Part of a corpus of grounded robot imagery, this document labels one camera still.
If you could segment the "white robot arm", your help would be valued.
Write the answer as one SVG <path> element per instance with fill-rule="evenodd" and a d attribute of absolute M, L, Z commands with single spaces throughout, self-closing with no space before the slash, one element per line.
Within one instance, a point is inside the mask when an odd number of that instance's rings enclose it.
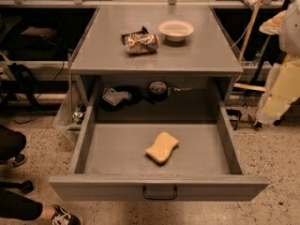
<path fill-rule="evenodd" d="M 294 60 L 274 64 L 269 71 L 256 120 L 273 124 L 300 98 L 300 0 L 264 22 L 260 31 L 278 35 L 279 48 Z"/>

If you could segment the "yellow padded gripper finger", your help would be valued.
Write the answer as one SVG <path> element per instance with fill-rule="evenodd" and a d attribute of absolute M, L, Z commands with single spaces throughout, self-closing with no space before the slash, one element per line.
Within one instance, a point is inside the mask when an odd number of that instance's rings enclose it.
<path fill-rule="evenodd" d="M 270 125 L 279 120 L 300 98 L 300 59 L 274 64 L 269 71 L 256 120 Z"/>
<path fill-rule="evenodd" d="M 278 35 L 285 15 L 286 10 L 280 11 L 276 16 L 264 22 L 259 30 L 266 35 Z"/>

